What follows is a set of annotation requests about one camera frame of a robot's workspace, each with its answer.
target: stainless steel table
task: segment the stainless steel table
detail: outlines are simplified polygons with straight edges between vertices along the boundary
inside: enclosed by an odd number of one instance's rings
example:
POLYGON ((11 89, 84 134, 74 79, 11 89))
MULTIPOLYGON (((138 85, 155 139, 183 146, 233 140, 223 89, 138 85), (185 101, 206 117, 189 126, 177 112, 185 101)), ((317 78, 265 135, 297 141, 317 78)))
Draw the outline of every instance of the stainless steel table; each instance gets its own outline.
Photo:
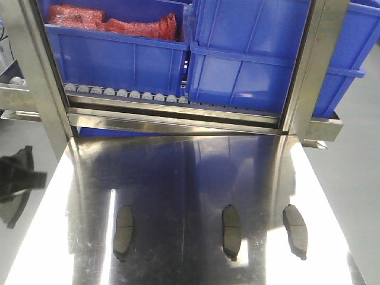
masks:
POLYGON ((364 281, 298 139, 257 135, 72 139, 5 284, 364 281), (289 204, 308 230, 306 260, 290 250, 289 204), (124 205, 134 231, 120 262, 113 238, 124 205), (223 252, 229 205, 241 220, 236 261, 223 252))

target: stainless steel frame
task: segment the stainless steel frame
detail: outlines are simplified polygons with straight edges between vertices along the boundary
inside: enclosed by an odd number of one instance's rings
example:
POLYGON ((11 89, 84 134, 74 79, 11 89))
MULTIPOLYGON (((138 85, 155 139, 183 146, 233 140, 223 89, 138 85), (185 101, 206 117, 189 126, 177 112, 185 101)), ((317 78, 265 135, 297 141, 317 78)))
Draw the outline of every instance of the stainless steel frame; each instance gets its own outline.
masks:
POLYGON ((350 0, 314 1, 298 54, 281 129, 305 138, 350 0))
POLYGON ((1 1, 0 11, 13 52, 31 90, 31 98, 56 157, 59 158, 75 131, 66 117, 68 102, 37 2, 1 1))
POLYGON ((0 108, 38 111, 57 156, 73 126, 162 134, 292 134, 301 141, 334 141, 339 119, 312 118, 349 0, 312 0, 292 87, 281 116, 175 103, 156 103, 83 93, 64 93, 36 0, 0 2, 0 16, 30 91, 0 85, 0 108))

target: red packaging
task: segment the red packaging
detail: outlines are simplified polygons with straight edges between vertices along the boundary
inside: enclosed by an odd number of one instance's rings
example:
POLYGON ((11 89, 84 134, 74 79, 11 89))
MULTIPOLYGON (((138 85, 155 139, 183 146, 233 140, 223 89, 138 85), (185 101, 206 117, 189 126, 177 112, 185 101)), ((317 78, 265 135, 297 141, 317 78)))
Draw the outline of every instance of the red packaging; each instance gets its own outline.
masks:
POLYGON ((174 13, 154 23, 125 23, 116 19, 110 19, 104 23, 105 18, 106 13, 102 10, 60 4, 50 6, 47 22, 65 27, 176 40, 177 22, 174 13))
POLYGON ((154 23, 125 23, 116 19, 110 19, 106 24, 106 31, 154 39, 175 40, 177 22, 174 13, 170 13, 154 23))
POLYGON ((52 5, 49 9, 49 24, 96 30, 96 23, 104 21, 106 13, 101 10, 81 8, 68 4, 52 5))

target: metal post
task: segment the metal post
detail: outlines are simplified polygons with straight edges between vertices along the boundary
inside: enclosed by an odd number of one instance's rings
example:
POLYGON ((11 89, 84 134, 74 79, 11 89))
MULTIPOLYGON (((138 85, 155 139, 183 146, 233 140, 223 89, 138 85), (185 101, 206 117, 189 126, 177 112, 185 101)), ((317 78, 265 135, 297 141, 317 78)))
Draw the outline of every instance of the metal post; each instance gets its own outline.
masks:
POLYGON ((313 0, 280 128, 303 141, 349 0, 313 0))
POLYGON ((37 2, 2 0, 0 14, 54 153, 60 158, 73 129, 66 116, 67 98, 37 2))

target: blue plastic bin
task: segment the blue plastic bin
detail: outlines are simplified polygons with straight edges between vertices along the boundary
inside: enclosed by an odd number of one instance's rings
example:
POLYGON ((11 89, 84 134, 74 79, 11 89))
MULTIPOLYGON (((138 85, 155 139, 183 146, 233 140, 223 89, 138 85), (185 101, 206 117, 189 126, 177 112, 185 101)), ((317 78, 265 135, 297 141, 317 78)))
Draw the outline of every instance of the blue plastic bin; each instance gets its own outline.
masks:
POLYGON ((199 0, 200 46, 295 59, 310 0, 199 0))
POLYGON ((380 37, 380 0, 351 0, 332 67, 359 69, 380 37))
POLYGON ((81 128, 81 137, 160 137, 160 134, 146 132, 116 131, 114 129, 81 128))
MULTIPOLYGON (((39 0, 43 18, 62 0, 39 0)), ((181 95, 189 39, 187 5, 165 0, 66 0, 106 11, 106 20, 152 22, 174 12, 181 42, 46 24, 63 80, 67 83, 181 95)))
POLYGON ((314 117, 330 118, 355 78, 363 78, 365 71, 330 68, 315 105, 314 117))
MULTIPOLYGON (((281 113, 294 63, 268 56, 191 45, 188 92, 193 102, 281 113)), ((330 68, 314 112, 329 117, 355 77, 364 72, 330 68)))

